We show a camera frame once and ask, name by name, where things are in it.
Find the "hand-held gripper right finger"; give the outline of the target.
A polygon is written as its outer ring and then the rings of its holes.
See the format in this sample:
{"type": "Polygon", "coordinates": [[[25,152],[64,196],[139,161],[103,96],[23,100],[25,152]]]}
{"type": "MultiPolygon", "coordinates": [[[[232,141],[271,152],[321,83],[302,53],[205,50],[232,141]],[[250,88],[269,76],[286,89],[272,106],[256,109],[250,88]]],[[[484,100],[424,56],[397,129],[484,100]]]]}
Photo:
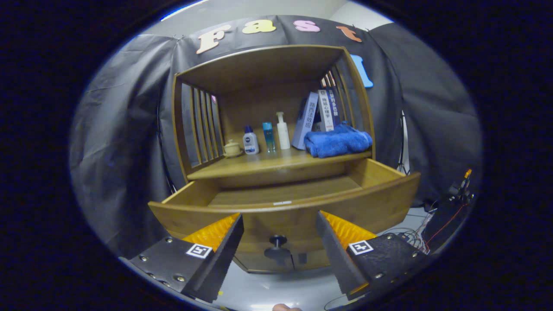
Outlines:
{"type": "Polygon", "coordinates": [[[325,211],[318,212],[315,226],[340,291],[349,300],[379,299],[428,261],[426,253],[396,234],[377,236],[325,211]]]}

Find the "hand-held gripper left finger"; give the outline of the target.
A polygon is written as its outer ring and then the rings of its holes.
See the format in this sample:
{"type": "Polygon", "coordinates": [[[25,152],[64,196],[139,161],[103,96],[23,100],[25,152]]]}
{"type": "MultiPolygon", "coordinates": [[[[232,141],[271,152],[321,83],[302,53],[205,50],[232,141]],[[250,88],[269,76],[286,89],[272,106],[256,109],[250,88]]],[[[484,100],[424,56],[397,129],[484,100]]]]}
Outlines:
{"type": "Polygon", "coordinates": [[[244,233],[243,217],[232,214],[184,239],[166,236],[122,262],[170,291],[211,303],[244,233]]]}

